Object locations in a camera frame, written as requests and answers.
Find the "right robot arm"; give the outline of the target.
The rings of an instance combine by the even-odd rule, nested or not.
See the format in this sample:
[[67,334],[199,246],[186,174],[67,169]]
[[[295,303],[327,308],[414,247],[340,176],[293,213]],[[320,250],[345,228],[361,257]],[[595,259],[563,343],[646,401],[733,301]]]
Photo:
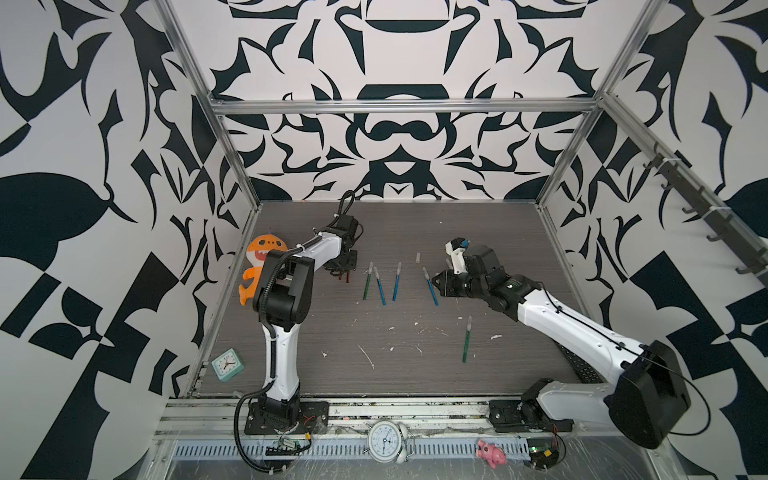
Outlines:
[[513,429],[598,423],[613,426],[638,446],[655,449],[690,408],[686,379],[666,344],[645,345],[598,324],[557,300],[542,283],[507,273],[485,245],[457,237],[445,250],[451,266],[431,279],[441,296],[483,301],[548,336],[601,379],[597,384],[540,379],[520,397]]

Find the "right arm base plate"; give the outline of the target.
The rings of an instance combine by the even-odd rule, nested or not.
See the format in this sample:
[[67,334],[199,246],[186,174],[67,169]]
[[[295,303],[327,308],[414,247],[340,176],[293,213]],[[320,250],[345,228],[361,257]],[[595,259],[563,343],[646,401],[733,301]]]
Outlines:
[[488,420],[497,433],[568,433],[573,430],[573,420],[553,420],[533,400],[491,400],[488,406]]

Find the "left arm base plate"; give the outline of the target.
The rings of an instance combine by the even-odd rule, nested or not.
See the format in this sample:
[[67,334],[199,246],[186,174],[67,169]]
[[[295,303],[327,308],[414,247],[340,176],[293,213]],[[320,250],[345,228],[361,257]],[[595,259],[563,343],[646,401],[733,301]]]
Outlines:
[[278,433],[315,433],[326,427],[330,404],[304,401],[288,404],[272,401],[254,401],[249,404],[245,421],[246,435]]

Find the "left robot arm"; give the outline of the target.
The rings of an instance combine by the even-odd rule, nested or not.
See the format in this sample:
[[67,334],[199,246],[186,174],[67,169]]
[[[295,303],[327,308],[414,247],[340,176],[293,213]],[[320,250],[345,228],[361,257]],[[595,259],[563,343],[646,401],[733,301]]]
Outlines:
[[263,391],[257,395],[263,414],[293,425],[300,413],[298,339],[309,314],[315,273],[322,269],[337,278],[356,269],[354,245],[362,235],[359,221],[337,214],[325,228],[296,247],[267,254],[253,309],[266,341]]

